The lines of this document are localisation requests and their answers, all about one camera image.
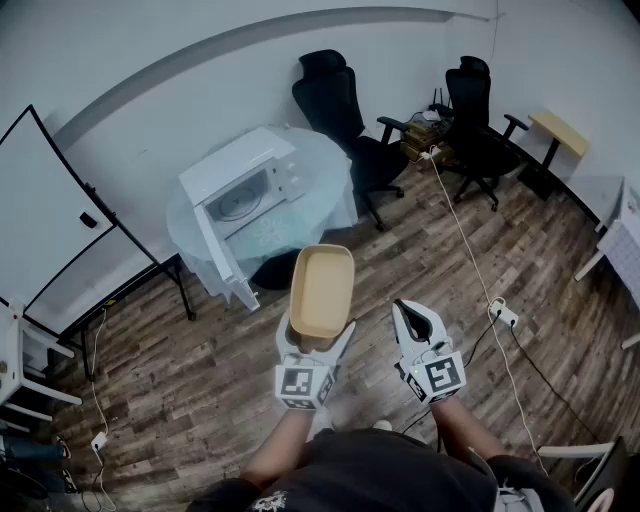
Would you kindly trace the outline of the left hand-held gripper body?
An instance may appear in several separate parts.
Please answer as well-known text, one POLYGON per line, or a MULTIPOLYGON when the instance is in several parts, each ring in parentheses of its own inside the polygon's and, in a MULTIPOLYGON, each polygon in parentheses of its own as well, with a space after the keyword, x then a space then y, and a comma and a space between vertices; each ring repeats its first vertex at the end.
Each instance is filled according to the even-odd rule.
POLYGON ((275 397, 291 410, 318 410, 333 389, 344 349, 310 354, 284 352, 275 367, 275 397))

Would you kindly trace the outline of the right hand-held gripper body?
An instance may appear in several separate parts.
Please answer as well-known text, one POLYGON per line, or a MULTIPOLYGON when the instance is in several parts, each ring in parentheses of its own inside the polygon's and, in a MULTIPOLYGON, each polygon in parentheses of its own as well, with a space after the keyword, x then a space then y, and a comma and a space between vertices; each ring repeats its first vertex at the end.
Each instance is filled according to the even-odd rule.
POLYGON ((450 337, 420 355, 403 349, 396 369, 418 400, 428 404, 445 400, 466 385, 461 352, 453 350, 450 337))

